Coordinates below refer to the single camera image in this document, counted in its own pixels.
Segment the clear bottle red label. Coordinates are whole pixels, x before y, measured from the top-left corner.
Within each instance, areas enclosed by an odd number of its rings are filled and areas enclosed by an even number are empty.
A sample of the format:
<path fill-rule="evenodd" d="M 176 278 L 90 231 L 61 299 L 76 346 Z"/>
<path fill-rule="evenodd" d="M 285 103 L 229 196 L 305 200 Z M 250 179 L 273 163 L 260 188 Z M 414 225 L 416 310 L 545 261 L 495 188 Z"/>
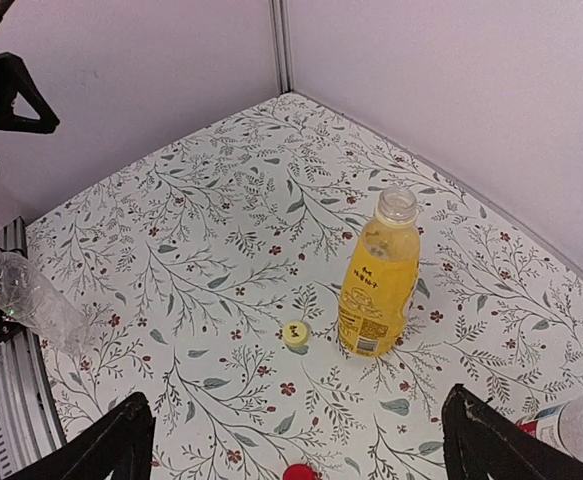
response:
<path fill-rule="evenodd" d="M 583 395 L 521 417 L 515 424 L 532 437 L 583 462 Z"/>

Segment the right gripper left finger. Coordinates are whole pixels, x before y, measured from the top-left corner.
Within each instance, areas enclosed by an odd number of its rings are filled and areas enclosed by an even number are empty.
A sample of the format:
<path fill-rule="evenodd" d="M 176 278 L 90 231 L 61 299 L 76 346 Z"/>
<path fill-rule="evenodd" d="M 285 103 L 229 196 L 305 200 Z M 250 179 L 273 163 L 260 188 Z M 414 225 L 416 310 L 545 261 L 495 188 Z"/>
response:
<path fill-rule="evenodd" d="M 134 392 L 62 448 L 10 477 L 22 479 L 148 479 L 155 418 Z"/>

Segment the red bottle cap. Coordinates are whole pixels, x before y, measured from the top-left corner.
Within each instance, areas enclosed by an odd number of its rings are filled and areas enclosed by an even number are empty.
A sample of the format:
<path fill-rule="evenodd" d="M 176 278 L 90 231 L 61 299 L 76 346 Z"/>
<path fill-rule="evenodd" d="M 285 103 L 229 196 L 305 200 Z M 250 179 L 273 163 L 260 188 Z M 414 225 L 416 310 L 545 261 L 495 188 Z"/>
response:
<path fill-rule="evenodd" d="M 282 480 L 316 480 L 316 472 L 306 464 L 289 465 L 282 475 Z"/>

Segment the clear bottle blue cap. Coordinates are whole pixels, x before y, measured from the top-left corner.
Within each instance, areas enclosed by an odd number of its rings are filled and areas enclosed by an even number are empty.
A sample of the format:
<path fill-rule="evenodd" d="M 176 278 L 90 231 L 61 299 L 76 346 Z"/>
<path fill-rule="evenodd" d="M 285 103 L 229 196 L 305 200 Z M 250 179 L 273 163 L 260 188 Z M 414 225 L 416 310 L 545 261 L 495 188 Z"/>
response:
<path fill-rule="evenodd" d="M 71 356 L 91 345 L 89 321 L 27 258 L 0 250 L 0 310 Z"/>

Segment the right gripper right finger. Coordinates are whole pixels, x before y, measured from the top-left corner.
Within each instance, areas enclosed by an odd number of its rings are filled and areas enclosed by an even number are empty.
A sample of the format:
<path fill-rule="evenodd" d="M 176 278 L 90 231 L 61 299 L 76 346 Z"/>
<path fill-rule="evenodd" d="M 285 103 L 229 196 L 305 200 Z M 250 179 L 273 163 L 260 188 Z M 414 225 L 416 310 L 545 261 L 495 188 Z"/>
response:
<path fill-rule="evenodd" d="M 523 432 L 456 384 L 442 407 L 449 479 L 583 479 L 583 462 Z"/>

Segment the yellow juice bottle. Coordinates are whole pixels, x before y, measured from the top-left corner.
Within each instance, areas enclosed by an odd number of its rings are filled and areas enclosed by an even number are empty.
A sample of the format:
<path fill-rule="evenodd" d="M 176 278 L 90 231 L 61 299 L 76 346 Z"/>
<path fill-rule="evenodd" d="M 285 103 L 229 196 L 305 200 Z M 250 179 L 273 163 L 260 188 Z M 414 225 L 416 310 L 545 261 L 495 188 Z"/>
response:
<path fill-rule="evenodd" d="M 419 275 L 417 215 L 410 190 L 387 187 L 359 235 L 338 304 L 339 340 L 353 354 L 384 355 L 406 327 Z"/>

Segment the beige bottle cap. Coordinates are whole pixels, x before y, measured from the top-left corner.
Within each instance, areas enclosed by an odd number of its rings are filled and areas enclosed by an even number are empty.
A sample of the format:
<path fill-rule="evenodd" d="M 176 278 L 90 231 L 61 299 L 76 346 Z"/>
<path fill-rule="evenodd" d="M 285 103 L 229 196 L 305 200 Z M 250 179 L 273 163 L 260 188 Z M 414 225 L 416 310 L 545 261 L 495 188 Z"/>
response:
<path fill-rule="evenodd" d="M 287 347 L 300 348 L 307 344 L 310 331 L 304 322 L 291 321 L 284 325 L 282 337 Z"/>

